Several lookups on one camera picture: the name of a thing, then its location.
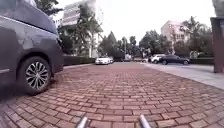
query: brick pavement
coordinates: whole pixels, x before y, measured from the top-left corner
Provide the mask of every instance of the brick pavement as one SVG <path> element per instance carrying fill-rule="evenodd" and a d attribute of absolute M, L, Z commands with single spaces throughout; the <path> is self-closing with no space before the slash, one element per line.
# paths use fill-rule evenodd
<path fill-rule="evenodd" d="M 136 63 L 65 69 L 46 92 L 2 103 L 12 128 L 224 127 L 223 90 Z"/>

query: overcast sky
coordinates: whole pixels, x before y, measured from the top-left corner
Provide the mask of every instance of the overcast sky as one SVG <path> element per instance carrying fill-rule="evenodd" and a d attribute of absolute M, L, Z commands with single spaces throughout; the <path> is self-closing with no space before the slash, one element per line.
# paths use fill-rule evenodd
<path fill-rule="evenodd" d="M 59 6 L 80 0 L 58 0 Z M 103 29 L 113 31 L 117 39 L 136 36 L 139 41 L 146 31 L 160 28 L 168 20 L 184 21 L 190 16 L 210 25 L 215 16 L 212 0 L 98 0 L 104 12 Z"/>

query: white building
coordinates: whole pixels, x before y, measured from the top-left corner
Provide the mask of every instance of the white building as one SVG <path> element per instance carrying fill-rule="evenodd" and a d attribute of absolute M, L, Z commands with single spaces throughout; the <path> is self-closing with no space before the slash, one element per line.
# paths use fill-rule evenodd
<path fill-rule="evenodd" d="M 104 14 L 102 9 L 100 8 L 97 0 L 82 0 L 79 2 L 75 2 L 73 4 L 69 4 L 65 6 L 64 8 L 64 15 L 62 20 L 62 25 L 75 25 L 77 24 L 77 21 L 80 16 L 80 9 L 79 6 L 87 4 L 90 7 L 90 10 L 95 14 L 95 19 L 98 22 L 98 25 L 101 28 L 101 25 L 103 24 Z M 97 34 L 94 35 L 94 41 L 96 43 L 95 47 L 98 47 L 99 42 L 102 40 L 101 35 Z M 98 53 L 96 49 L 91 49 L 89 51 L 89 57 L 98 57 Z"/>
<path fill-rule="evenodd" d="M 62 26 L 63 21 L 63 11 L 58 12 L 56 15 L 50 16 L 50 18 L 53 20 L 55 26 L 58 28 L 59 26 Z"/>
<path fill-rule="evenodd" d="M 176 35 L 177 41 L 187 41 L 188 36 L 184 32 L 180 31 L 181 26 L 181 22 L 169 20 L 162 26 L 161 34 L 166 36 L 170 41 L 172 41 L 174 35 Z"/>

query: parking lot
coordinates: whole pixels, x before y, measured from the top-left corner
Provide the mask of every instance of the parking lot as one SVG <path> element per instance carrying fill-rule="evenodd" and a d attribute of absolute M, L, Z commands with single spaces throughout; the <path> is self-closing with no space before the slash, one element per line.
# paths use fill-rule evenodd
<path fill-rule="evenodd" d="M 223 105 L 221 89 L 138 63 L 115 63 L 65 69 L 40 95 L 9 96 L 1 116 L 13 128 L 74 128 L 83 116 L 89 128 L 140 128 L 141 114 L 152 128 L 219 128 Z"/>

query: tire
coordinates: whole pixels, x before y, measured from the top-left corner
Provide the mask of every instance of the tire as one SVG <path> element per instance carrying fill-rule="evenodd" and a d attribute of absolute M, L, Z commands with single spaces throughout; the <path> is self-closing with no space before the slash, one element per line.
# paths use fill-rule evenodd
<path fill-rule="evenodd" d="M 167 65 L 168 62 L 166 60 L 163 61 L 163 65 Z"/>
<path fill-rule="evenodd" d="M 184 61 L 184 65 L 188 65 L 189 63 L 188 63 L 188 61 Z"/>
<path fill-rule="evenodd" d="M 21 64 L 17 81 L 21 90 L 33 96 L 47 89 L 51 75 L 51 68 L 46 60 L 41 57 L 31 57 Z"/>
<path fill-rule="evenodd" d="M 158 61 L 157 61 L 157 60 L 154 60 L 153 63 L 154 63 L 154 64 L 158 64 Z"/>

